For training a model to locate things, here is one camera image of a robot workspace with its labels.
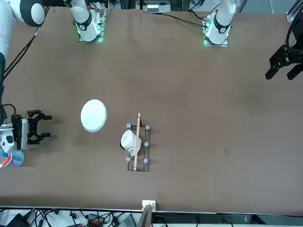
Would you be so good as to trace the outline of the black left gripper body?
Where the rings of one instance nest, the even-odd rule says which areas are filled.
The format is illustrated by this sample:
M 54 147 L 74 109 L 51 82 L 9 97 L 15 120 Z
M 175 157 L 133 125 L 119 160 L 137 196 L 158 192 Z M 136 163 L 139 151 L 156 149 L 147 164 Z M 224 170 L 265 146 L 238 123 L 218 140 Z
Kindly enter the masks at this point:
M 289 51 L 284 44 L 270 57 L 269 62 L 271 68 L 282 68 L 290 64 L 302 63 L 303 53 Z

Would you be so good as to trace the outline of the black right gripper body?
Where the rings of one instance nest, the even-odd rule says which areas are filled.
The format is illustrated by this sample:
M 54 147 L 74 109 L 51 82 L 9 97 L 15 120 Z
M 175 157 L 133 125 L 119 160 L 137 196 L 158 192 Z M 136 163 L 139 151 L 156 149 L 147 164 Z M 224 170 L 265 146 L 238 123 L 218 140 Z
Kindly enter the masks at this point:
M 38 117 L 28 118 L 28 133 L 27 141 L 28 142 L 39 142 L 40 135 L 37 133 L 37 125 L 40 119 Z

